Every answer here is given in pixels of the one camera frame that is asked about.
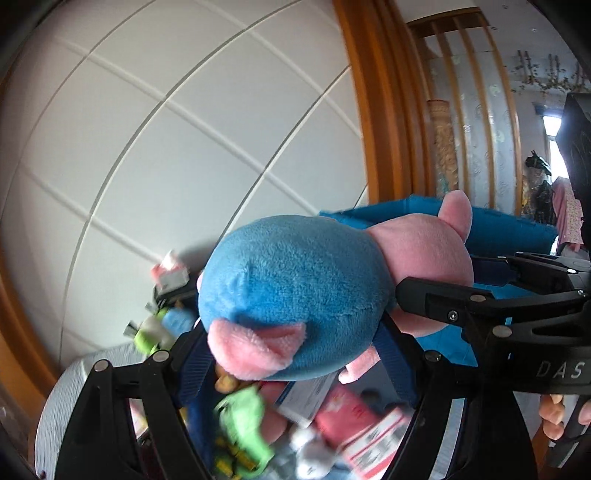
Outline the person's right hand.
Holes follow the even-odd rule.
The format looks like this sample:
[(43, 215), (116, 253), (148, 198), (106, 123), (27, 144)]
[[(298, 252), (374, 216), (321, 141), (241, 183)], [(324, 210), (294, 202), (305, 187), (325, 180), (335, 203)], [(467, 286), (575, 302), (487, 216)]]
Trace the person's right hand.
[[(539, 416), (542, 421), (542, 430), (550, 440), (558, 440), (565, 431), (564, 417), (566, 408), (564, 396), (559, 394), (542, 395), (539, 405)], [(578, 421), (583, 426), (588, 426), (591, 419), (590, 402), (587, 401), (580, 410)]]

